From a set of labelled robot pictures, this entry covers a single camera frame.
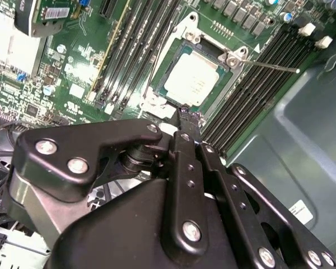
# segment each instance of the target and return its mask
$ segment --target white label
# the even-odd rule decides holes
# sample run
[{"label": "white label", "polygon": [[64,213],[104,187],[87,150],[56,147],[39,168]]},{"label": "white label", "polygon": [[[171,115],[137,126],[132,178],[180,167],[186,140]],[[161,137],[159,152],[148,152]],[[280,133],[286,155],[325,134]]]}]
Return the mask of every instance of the white label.
[{"label": "white label", "polygon": [[314,218],[302,200],[297,201],[289,211],[304,225]]},{"label": "white label", "polygon": [[45,20],[52,18],[66,18],[69,13],[69,7],[50,7],[46,10]]}]

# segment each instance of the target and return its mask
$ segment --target metal bolt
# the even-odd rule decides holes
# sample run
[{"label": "metal bolt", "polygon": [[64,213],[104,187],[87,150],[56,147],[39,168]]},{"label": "metal bolt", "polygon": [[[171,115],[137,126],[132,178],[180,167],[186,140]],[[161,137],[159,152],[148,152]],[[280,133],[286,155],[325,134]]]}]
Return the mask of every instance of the metal bolt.
[{"label": "metal bolt", "polygon": [[190,139],[189,139],[189,136],[186,134],[186,133],[182,133],[181,135],[180,135],[184,140],[186,140],[186,141],[189,141]]},{"label": "metal bolt", "polygon": [[191,221],[183,223],[183,233],[190,241],[193,242],[198,242],[202,236],[198,226]]},{"label": "metal bolt", "polygon": [[327,261],[327,263],[331,266],[335,266],[334,261],[331,259],[330,255],[328,255],[326,252],[321,253],[321,255],[323,256],[323,258],[325,259],[325,261]]},{"label": "metal bolt", "polygon": [[154,124],[147,125],[147,129],[153,133],[158,132],[157,127]]},{"label": "metal bolt", "polygon": [[41,140],[37,142],[35,148],[38,152],[44,155],[51,155],[57,151],[56,144],[48,140]]},{"label": "metal bolt", "polygon": [[83,174],[88,171],[88,164],[82,159],[73,158],[67,163],[68,169],[75,174]]},{"label": "metal bolt", "polygon": [[241,175],[246,175],[244,169],[241,168],[240,166],[237,166],[237,167],[236,167],[236,170],[239,172],[239,174],[241,174]]},{"label": "metal bolt", "polygon": [[213,153],[213,152],[214,152],[214,149],[213,149],[212,147],[210,147],[210,145],[207,145],[207,146],[206,146],[206,149],[207,149],[207,151],[210,152],[210,153]]},{"label": "metal bolt", "polygon": [[266,266],[270,268],[275,267],[274,256],[271,254],[269,250],[267,250],[266,248],[259,248],[259,255]]},{"label": "metal bolt", "polygon": [[313,251],[308,251],[307,253],[308,253],[310,259],[312,260],[312,262],[313,262],[314,264],[316,264],[317,266],[321,266],[321,265],[322,265],[319,256],[318,256],[315,252],[313,252]]}]

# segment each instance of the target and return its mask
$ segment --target motherboard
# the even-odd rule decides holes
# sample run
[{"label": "motherboard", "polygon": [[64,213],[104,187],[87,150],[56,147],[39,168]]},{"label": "motherboard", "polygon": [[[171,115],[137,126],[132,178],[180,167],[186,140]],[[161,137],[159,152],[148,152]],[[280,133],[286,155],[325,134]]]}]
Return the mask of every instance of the motherboard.
[{"label": "motherboard", "polygon": [[185,105],[224,155],[335,35],[336,0],[0,0],[0,118],[160,123]]}]

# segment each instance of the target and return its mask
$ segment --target pcie slot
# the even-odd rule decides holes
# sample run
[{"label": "pcie slot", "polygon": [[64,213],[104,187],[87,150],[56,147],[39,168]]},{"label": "pcie slot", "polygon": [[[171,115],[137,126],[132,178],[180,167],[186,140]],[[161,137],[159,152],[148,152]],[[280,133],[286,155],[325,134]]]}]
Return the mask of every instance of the pcie slot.
[{"label": "pcie slot", "polygon": [[[271,57],[273,57],[276,52],[275,47],[277,44],[282,45],[287,39],[287,35],[284,32],[280,32],[270,43],[270,45],[265,50],[267,53],[263,54],[262,57],[258,59],[260,62],[268,62]],[[216,137],[219,134],[219,127],[226,121],[226,115],[229,115],[231,111],[234,109],[236,103],[244,96],[245,92],[249,89],[247,84],[253,83],[257,78],[260,72],[264,68],[253,66],[248,74],[245,76],[241,84],[238,85],[238,89],[236,89],[233,95],[228,99],[226,105],[224,105],[223,111],[219,112],[219,115],[214,119],[214,124],[211,124],[208,129],[204,131],[206,140],[216,140]]]},{"label": "pcie slot", "polygon": [[[303,61],[301,59],[301,55],[304,55],[304,48],[299,48],[300,52],[298,55],[291,54],[291,57],[286,59],[286,61],[281,62],[279,64],[289,64],[292,61],[297,64],[301,64]],[[269,74],[264,74],[266,76],[270,76],[271,79],[267,82],[267,84],[261,88],[254,96],[252,96],[252,99],[255,99],[254,102],[248,102],[249,106],[245,107],[243,111],[239,114],[239,117],[237,116],[236,119],[234,119],[234,125],[230,126],[231,129],[228,129],[225,127],[223,130],[223,136],[220,137],[219,140],[217,140],[216,146],[224,150],[226,148],[226,145],[231,141],[232,136],[235,132],[237,132],[243,125],[244,122],[246,122],[246,119],[249,118],[252,114],[256,115],[256,110],[260,111],[264,109],[265,105],[269,103],[276,92],[283,86],[283,84],[291,77],[290,74],[282,72],[282,71],[276,71],[271,72]]]},{"label": "pcie slot", "polygon": [[125,39],[128,42],[125,43],[125,46],[120,45],[119,50],[115,52],[115,56],[110,60],[110,66],[108,67],[107,76],[105,77],[106,83],[104,87],[102,87],[101,93],[96,96],[96,103],[98,103],[98,106],[104,106],[105,102],[111,99],[111,96],[114,94],[113,86],[116,84],[122,69],[129,60],[130,56],[128,52],[132,51],[134,45],[138,43],[142,37],[144,28],[147,25],[147,20],[151,16],[151,9],[154,1],[155,0],[148,0],[145,2],[143,14],[140,14],[139,21],[130,27],[130,35]]},{"label": "pcie slot", "polygon": [[174,13],[177,10],[178,6],[179,6],[179,2],[176,2],[176,5],[174,8],[171,9],[171,14],[168,15],[166,21],[164,22],[164,28],[161,30],[161,32],[158,34],[158,38],[155,40],[155,43],[153,44],[152,48],[148,50],[148,56],[143,60],[143,63],[139,69],[139,71],[136,72],[136,75],[133,79],[133,81],[129,84],[129,87],[127,89],[127,93],[125,95],[125,97],[123,98],[122,102],[120,104],[118,104],[118,110],[119,111],[123,111],[130,99],[130,97],[132,96],[132,94],[134,93],[135,89],[138,86],[139,81],[142,79],[142,76],[145,72],[145,70],[147,70],[150,60],[152,59],[153,55],[158,51],[158,48],[160,47],[160,45],[163,45],[166,41],[166,39],[169,37],[167,31],[169,31],[169,27],[172,23],[172,21],[174,20]]},{"label": "pcie slot", "polygon": [[[313,45],[293,36],[296,32],[291,35],[290,30],[282,29],[258,60],[298,67],[308,57]],[[204,140],[222,152],[227,151],[291,76],[287,72],[251,67],[216,118],[204,130]]]},{"label": "pcie slot", "polygon": [[100,15],[104,18],[111,18],[118,0],[103,0],[100,6]]},{"label": "pcie slot", "polygon": [[128,87],[125,97],[122,98],[122,93],[124,89],[126,88],[129,78],[133,77],[133,81],[134,81],[135,80],[134,78],[137,77],[138,73],[140,73],[139,70],[142,69],[142,66],[144,66],[146,62],[150,60],[150,57],[154,53],[152,48],[154,46],[157,46],[158,43],[160,42],[162,35],[165,32],[165,29],[168,27],[167,24],[169,24],[169,21],[171,20],[171,17],[174,14],[179,3],[180,3],[180,0],[173,0],[173,1],[169,0],[169,1],[163,2],[164,8],[160,9],[159,13],[155,15],[155,19],[152,23],[152,25],[154,25],[155,27],[151,28],[149,31],[146,32],[142,45],[139,47],[139,50],[135,54],[135,57],[133,58],[133,60],[130,62],[130,65],[128,69],[126,70],[125,75],[120,81],[118,91],[116,92],[116,95],[114,96],[114,98],[116,98],[116,101],[114,102],[115,109],[119,107],[120,103],[125,99],[126,95],[130,91],[130,87]]}]

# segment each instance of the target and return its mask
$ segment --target green circuit board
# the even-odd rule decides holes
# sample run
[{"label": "green circuit board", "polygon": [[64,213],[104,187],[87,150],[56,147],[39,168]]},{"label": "green circuit board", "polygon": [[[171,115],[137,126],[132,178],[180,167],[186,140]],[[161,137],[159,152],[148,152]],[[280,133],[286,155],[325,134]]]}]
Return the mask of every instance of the green circuit board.
[{"label": "green circuit board", "polygon": [[[114,57],[114,51],[119,47],[120,38],[129,23],[128,17],[138,8],[144,12],[143,5],[147,2],[148,0],[117,1],[112,15],[104,18],[100,15],[101,0],[91,0],[87,7],[80,9],[77,19],[67,18],[63,30],[54,36],[47,37],[38,72],[27,74],[23,80],[18,80],[18,76],[23,74],[22,71],[10,65],[0,64],[0,105],[2,107],[0,116],[6,120],[27,120],[38,126],[137,117],[148,118],[159,123],[168,118],[169,113],[163,113],[163,116],[158,117],[152,112],[153,110],[147,111],[142,108],[142,93],[151,86],[153,92],[167,99],[170,106],[183,105],[167,97],[164,85],[169,72],[184,53],[196,51],[207,59],[211,57],[210,54],[200,52],[199,46],[190,44],[184,38],[175,39],[164,57],[161,56],[160,50],[151,49],[149,53],[151,52],[152,55],[147,58],[149,61],[139,70],[139,73],[138,67],[135,68],[135,66],[132,69],[122,69],[122,72],[117,74],[117,81],[123,81],[124,76],[127,76],[127,79],[122,82],[119,96],[111,97],[111,100],[105,100],[103,105],[97,106],[97,96],[100,95],[101,90],[97,90],[92,95],[98,79],[103,77],[105,68],[110,64],[109,60]],[[180,1],[174,14],[171,15],[172,25],[165,32],[165,40],[174,33],[174,26],[188,18],[192,12],[198,15],[197,28],[201,32],[231,50],[245,46],[249,51],[248,59],[251,61],[256,60],[264,52],[267,44],[283,25],[282,12],[289,12],[295,17],[304,15],[310,22],[322,27],[330,36],[336,35],[336,12],[327,10],[317,0],[280,0],[273,6],[267,6],[265,1],[261,0],[240,0],[234,2],[236,8],[234,15],[231,16],[225,14],[225,9],[230,2]],[[158,4],[159,1],[156,1],[151,6],[152,10],[157,8]],[[14,1],[0,1],[1,13],[13,17],[14,10]],[[237,17],[240,10],[245,12],[244,19]],[[252,16],[254,22],[245,25],[248,15]],[[259,22],[264,24],[264,29],[261,32],[255,32]],[[318,54],[319,52],[314,52],[307,62],[304,62],[303,68],[306,68]],[[161,58],[159,66],[155,66],[157,58]],[[193,110],[200,111],[203,116],[212,109],[212,106],[214,107],[211,115],[218,113],[224,100],[230,96],[228,91],[223,99],[216,102],[223,88],[227,83],[231,83],[231,90],[233,90],[234,84],[238,83],[250,68],[249,65],[244,65],[240,75],[234,77],[232,81],[233,73],[227,66],[214,59],[207,62],[215,64],[219,78],[203,102],[193,106]],[[152,69],[156,72],[150,80]],[[298,75],[294,75],[292,80],[297,78]],[[123,100],[123,96],[127,96],[128,100]],[[56,116],[61,119],[59,123],[52,122],[53,117]]]}]

